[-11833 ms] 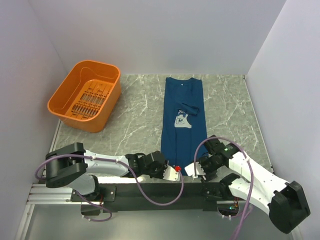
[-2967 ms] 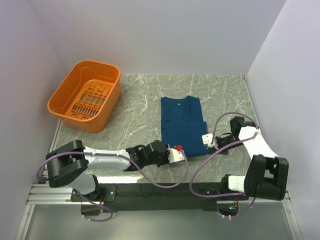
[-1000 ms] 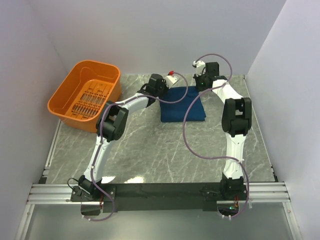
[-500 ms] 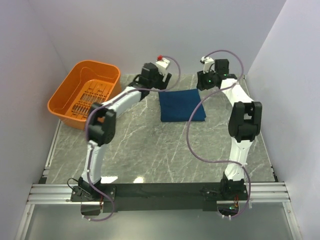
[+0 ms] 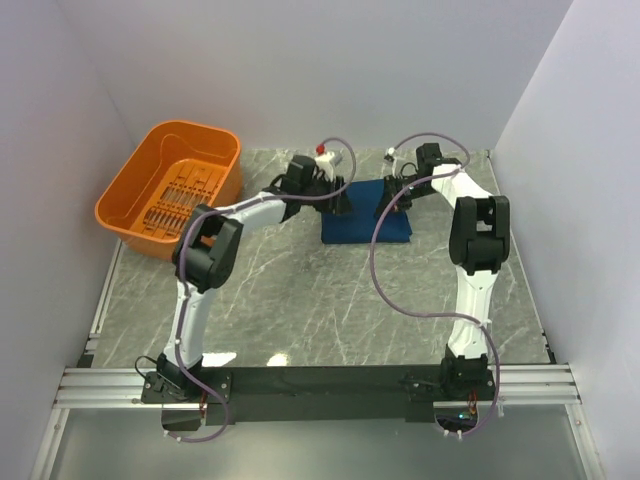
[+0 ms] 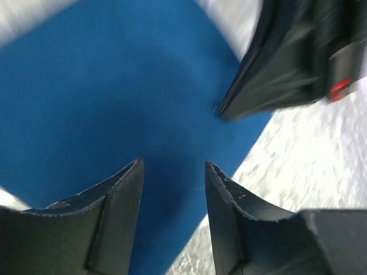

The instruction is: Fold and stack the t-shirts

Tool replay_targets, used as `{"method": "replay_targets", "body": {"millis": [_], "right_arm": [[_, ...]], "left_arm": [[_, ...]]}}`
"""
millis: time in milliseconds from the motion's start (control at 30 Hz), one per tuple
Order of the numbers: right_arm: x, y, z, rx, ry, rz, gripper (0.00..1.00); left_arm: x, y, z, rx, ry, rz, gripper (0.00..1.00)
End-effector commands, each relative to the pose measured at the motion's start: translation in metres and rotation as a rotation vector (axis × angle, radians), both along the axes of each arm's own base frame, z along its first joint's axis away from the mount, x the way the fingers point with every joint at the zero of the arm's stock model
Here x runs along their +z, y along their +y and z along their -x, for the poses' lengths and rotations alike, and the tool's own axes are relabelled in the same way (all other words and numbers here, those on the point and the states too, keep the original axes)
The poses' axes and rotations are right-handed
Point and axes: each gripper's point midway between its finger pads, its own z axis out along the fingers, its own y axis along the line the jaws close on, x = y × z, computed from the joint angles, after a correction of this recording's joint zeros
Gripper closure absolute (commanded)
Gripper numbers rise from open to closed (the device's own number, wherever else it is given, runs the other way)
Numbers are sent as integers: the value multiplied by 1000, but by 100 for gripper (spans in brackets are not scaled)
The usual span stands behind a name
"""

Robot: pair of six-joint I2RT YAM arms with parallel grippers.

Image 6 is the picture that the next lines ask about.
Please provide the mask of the blue Mickey Mouse t-shirt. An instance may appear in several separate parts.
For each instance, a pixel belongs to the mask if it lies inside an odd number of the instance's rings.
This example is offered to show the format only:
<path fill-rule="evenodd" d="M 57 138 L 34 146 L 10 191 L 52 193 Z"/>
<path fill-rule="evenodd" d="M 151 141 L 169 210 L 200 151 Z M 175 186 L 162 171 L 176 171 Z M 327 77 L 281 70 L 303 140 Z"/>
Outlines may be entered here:
<path fill-rule="evenodd" d="M 193 1 L 80 1 L 1 49 L 1 186 L 33 207 L 143 158 L 131 274 L 164 274 L 267 125 L 217 114 L 238 60 Z"/>

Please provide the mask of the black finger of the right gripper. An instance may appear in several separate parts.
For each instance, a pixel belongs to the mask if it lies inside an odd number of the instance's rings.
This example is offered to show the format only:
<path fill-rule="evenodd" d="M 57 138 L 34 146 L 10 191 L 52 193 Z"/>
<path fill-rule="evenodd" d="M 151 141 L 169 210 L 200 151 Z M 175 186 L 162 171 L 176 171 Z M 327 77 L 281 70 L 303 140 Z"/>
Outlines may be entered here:
<path fill-rule="evenodd" d="M 232 121 L 328 99 L 333 49 L 364 38 L 365 1 L 264 1 L 220 116 Z"/>

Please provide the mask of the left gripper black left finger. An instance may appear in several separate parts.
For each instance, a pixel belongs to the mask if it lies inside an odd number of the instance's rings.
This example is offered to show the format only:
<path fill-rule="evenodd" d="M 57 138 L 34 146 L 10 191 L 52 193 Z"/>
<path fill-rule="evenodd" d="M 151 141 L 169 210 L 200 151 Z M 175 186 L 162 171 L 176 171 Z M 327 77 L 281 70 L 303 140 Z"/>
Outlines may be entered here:
<path fill-rule="evenodd" d="M 127 274 L 144 163 L 44 209 L 1 208 L 2 274 Z"/>

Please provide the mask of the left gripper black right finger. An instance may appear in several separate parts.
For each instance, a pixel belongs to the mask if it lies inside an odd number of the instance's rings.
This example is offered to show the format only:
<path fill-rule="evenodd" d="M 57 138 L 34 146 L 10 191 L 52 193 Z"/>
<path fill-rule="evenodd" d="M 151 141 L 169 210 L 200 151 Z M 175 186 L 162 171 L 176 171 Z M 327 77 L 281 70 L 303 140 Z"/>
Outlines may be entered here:
<path fill-rule="evenodd" d="M 217 274 L 365 274 L 366 210 L 277 207 L 214 163 L 205 191 Z"/>

